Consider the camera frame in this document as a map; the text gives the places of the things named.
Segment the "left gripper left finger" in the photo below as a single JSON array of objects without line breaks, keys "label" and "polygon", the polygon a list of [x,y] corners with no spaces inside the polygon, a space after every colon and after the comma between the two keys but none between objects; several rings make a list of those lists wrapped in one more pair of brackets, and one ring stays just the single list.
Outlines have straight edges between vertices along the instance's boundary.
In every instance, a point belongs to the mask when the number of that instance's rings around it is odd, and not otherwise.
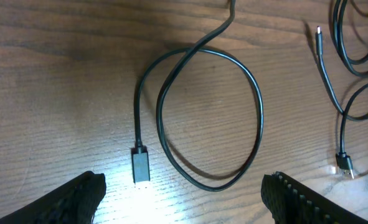
[{"label": "left gripper left finger", "polygon": [[105,175],[86,171],[36,201],[0,218],[0,224],[91,224],[105,194]]}]

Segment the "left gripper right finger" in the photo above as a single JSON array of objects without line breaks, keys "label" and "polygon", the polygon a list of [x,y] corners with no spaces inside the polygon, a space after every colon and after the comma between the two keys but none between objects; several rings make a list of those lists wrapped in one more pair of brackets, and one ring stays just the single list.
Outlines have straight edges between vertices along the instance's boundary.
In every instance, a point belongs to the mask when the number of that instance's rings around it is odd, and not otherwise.
[{"label": "left gripper right finger", "polygon": [[261,198],[279,224],[368,224],[283,172],[264,175]]}]

